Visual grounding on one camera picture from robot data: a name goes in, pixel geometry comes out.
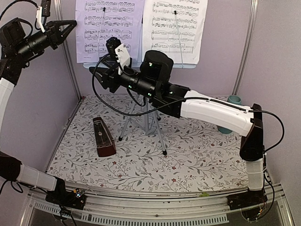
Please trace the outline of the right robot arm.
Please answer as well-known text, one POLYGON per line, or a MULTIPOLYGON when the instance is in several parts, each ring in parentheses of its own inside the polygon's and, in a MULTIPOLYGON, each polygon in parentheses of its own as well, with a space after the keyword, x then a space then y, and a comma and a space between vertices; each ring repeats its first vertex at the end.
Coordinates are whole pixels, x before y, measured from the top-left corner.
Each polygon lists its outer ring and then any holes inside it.
POLYGON ((248 175, 249 191, 244 193, 243 201, 254 205, 261 198, 264 184, 261 107, 232 104, 170 83, 174 63, 163 52, 147 51, 139 71, 131 68, 131 61, 127 52, 106 54, 99 59, 105 68, 89 68, 92 80, 111 93, 119 87, 134 91, 147 98, 154 111, 205 121, 238 133, 242 138, 239 154, 246 162, 248 175))

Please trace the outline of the brown wooden metronome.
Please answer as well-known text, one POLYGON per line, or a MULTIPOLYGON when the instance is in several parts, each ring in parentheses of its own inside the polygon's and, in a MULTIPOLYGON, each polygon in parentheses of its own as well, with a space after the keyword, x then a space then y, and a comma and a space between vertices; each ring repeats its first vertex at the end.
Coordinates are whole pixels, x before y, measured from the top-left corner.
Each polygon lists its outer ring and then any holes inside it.
POLYGON ((96 149, 99 157, 109 157, 116 154, 116 146, 108 127, 101 117, 93 119, 96 149))

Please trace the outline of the white sheet music page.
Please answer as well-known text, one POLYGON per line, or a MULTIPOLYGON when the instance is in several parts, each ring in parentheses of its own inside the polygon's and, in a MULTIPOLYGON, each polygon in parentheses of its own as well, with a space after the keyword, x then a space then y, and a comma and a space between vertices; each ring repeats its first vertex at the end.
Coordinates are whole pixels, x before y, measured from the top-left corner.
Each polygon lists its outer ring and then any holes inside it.
POLYGON ((175 64, 197 65, 207 6, 206 0, 145 1, 142 54, 157 50, 175 64))

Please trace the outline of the light blue music stand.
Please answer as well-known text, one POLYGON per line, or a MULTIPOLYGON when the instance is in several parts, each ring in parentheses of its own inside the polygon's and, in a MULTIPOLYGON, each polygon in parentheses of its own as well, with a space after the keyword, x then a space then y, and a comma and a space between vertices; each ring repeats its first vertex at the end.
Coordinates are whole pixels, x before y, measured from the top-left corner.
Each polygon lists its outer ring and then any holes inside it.
POLYGON ((134 91, 149 99, 156 111, 176 118, 190 117, 190 102, 205 97, 169 80, 174 64, 199 62, 207 4, 206 0, 146 1, 139 71, 132 68, 126 45, 110 37, 106 41, 108 52, 99 59, 105 67, 90 67, 92 79, 111 93, 119 87, 134 91))

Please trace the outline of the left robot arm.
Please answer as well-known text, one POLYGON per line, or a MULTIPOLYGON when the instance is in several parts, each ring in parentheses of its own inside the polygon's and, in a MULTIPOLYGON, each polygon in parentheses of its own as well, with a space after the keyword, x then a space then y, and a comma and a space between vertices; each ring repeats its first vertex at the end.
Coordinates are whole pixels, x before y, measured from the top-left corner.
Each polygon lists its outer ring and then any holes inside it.
POLYGON ((79 102, 63 49, 76 24, 49 21, 25 34, 15 18, 0 29, 0 177, 51 192, 59 204, 70 194, 46 168, 79 102))

